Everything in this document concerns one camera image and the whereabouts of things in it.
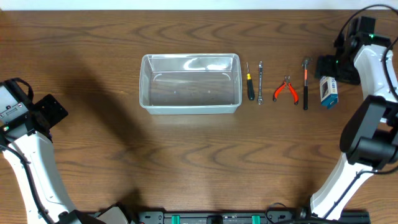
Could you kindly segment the black handled small hammer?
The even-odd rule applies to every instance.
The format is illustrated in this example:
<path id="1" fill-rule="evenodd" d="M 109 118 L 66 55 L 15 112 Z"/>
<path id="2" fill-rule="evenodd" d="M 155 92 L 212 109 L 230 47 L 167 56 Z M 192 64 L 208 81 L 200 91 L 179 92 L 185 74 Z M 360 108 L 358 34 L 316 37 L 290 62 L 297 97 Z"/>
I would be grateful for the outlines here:
<path id="1" fill-rule="evenodd" d="M 308 65 L 312 59 L 310 57 L 304 58 L 302 62 L 302 67 L 304 70 L 304 76 L 303 76 L 303 109 L 308 110 Z"/>

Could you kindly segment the silver combination wrench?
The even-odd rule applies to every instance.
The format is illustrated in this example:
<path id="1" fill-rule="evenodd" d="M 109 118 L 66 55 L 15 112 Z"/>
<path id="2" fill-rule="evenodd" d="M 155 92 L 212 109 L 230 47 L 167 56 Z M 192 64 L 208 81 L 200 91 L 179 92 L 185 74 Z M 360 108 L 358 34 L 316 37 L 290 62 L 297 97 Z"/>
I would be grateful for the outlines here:
<path id="1" fill-rule="evenodd" d="M 263 104 L 263 97 L 262 97 L 262 76 L 263 76 L 263 62 L 259 62 L 259 85 L 258 85 L 258 96 L 257 96 L 257 103 L 259 105 Z"/>

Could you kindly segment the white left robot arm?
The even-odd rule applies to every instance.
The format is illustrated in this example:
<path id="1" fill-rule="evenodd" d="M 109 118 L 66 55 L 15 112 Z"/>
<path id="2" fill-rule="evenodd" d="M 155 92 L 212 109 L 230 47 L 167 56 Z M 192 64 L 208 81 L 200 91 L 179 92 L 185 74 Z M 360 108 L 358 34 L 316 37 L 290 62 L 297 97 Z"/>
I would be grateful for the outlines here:
<path id="1" fill-rule="evenodd" d="M 77 210 L 57 170 L 50 129 L 67 111 L 51 94 L 34 103 L 33 89 L 21 88 L 27 84 L 1 82 L 1 153 L 16 175 L 28 223 L 99 223 Z"/>

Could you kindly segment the black yellow screwdriver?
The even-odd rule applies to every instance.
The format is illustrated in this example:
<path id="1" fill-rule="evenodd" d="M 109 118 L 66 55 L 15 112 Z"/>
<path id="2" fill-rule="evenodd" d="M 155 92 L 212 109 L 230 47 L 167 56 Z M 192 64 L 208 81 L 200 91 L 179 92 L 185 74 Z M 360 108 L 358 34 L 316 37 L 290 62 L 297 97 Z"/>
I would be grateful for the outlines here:
<path id="1" fill-rule="evenodd" d="M 254 92 L 254 87 L 253 87 L 253 83 L 252 83 L 252 77 L 251 77 L 251 74 L 250 74 L 249 64 L 248 64 L 248 63 L 246 63 L 246 71 L 247 71 L 247 74 L 246 74 L 246 78 L 247 78 L 246 83 L 247 83 L 247 88 L 248 88 L 248 99 L 249 99 L 250 101 L 254 101 L 254 99 L 255 99 L 255 92 Z"/>

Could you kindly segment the blue white cardboard box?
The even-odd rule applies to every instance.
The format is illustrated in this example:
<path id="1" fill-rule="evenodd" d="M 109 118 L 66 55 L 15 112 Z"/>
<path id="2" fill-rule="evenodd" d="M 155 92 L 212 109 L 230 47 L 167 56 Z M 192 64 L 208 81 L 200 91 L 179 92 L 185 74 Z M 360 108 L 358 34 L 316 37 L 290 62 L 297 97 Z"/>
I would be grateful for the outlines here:
<path id="1" fill-rule="evenodd" d="M 320 101 L 328 110 L 338 103 L 338 87 L 333 77 L 323 76 L 320 79 Z"/>

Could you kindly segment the clear plastic container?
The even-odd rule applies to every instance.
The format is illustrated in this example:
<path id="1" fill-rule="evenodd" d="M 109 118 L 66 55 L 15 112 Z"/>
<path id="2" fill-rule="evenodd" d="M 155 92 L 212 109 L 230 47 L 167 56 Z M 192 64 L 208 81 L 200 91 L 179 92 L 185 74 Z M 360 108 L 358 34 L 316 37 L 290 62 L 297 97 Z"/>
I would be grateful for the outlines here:
<path id="1" fill-rule="evenodd" d="M 237 54 L 147 54 L 139 104 L 150 114 L 231 114 L 241 105 Z"/>

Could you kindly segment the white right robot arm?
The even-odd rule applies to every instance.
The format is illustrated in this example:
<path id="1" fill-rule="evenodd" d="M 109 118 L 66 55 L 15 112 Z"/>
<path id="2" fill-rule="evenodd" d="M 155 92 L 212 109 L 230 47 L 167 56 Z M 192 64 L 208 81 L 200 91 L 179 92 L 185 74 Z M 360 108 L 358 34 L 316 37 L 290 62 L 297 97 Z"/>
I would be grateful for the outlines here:
<path id="1" fill-rule="evenodd" d="M 350 19 L 346 34 L 338 34 L 336 53 L 317 60 L 323 100 L 330 100 L 333 80 L 362 88 L 360 107 L 340 137 L 340 158 L 323 186 L 310 197 L 306 217 L 340 219 L 351 197 L 384 166 L 397 162 L 397 77 L 390 38 L 375 34 L 376 20 Z"/>

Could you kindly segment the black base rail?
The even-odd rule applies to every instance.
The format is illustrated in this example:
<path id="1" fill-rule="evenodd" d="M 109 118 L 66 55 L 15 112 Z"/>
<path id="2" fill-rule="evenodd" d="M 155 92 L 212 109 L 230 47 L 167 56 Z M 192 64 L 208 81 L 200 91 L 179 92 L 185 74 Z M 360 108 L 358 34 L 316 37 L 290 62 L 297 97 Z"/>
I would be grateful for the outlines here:
<path id="1" fill-rule="evenodd" d="M 371 224 L 368 212 L 345 211 L 336 220 L 309 216 L 305 209 L 269 207 L 264 211 L 167 212 L 138 210 L 129 212 L 120 203 L 96 212 L 93 217 L 103 223 L 135 224 L 271 224 L 271 223 L 348 223 Z"/>

